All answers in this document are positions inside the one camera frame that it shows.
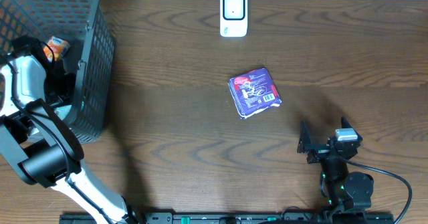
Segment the purple Carefree pad pack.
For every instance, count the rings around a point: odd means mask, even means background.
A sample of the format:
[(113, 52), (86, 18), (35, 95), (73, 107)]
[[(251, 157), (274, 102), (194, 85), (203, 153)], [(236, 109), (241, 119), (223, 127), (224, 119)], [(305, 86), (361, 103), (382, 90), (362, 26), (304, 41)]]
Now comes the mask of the purple Carefree pad pack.
[(231, 78), (228, 86), (241, 119), (247, 119), (269, 108), (279, 107), (282, 103), (266, 68)]

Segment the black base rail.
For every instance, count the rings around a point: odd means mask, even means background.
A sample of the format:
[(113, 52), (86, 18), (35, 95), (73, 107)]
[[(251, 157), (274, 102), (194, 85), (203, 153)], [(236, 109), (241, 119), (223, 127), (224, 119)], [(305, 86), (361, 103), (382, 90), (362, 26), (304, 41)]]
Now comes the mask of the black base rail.
[(284, 214), (192, 214), (192, 213), (147, 213), (142, 218), (146, 224), (258, 224), (258, 223), (368, 223), (390, 224), (394, 222), (391, 214), (357, 213), (335, 214), (331, 220), (327, 216), (305, 213), (290, 209)]

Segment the dark grey plastic basket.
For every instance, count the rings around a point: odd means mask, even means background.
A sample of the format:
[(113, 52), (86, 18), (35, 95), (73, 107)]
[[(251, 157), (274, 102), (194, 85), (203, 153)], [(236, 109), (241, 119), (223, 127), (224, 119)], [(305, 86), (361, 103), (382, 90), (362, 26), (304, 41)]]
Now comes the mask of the dark grey plastic basket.
[(64, 122), (82, 144), (95, 141), (103, 128), (115, 49), (100, 0), (1, 0), (1, 53), (11, 52), (12, 40), (22, 35), (70, 43), (62, 63), (76, 81)]

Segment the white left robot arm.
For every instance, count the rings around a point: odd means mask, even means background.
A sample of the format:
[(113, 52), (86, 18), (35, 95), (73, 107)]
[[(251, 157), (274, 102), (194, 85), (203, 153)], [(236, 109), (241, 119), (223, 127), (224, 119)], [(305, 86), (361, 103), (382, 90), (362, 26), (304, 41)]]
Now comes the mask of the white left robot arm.
[(37, 38), (24, 35), (11, 45), (1, 55), (1, 155), (24, 183), (67, 195), (96, 223), (141, 223), (124, 197), (89, 169), (79, 140), (55, 113), (72, 95), (75, 76)]

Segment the white barcode scanner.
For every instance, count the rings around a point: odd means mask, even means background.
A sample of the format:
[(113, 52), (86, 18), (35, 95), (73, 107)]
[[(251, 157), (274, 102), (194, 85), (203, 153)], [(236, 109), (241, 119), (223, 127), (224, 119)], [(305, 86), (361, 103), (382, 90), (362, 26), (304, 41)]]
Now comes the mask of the white barcode scanner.
[(248, 29), (248, 0), (220, 0), (222, 37), (245, 37)]

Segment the orange tissue packet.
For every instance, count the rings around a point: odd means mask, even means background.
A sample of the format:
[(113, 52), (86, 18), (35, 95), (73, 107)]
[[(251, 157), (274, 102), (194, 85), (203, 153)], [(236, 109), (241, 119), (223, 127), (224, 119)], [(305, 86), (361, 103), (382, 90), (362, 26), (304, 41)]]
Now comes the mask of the orange tissue packet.
[(64, 58), (70, 47), (68, 41), (52, 36), (47, 43), (43, 43), (43, 52), (50, 62), (56, 62)]

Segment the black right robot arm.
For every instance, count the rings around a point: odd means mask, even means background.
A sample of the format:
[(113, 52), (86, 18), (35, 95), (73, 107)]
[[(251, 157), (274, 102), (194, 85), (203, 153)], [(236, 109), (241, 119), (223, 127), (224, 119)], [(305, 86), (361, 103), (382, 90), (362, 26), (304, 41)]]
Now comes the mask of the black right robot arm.
[(341, 211), (363, 211), (372, 205), (373, 178), (362, 172), (350, 172), (346, 163), (358, 154), (361, 142), (362, 136), (346, 118), (341, 118), (341, 127), (325, 144), (313, 143), (306, 123), (300, 125), (297, 152), (307, 155), (307, 163), (321, 165), (324, 195)]

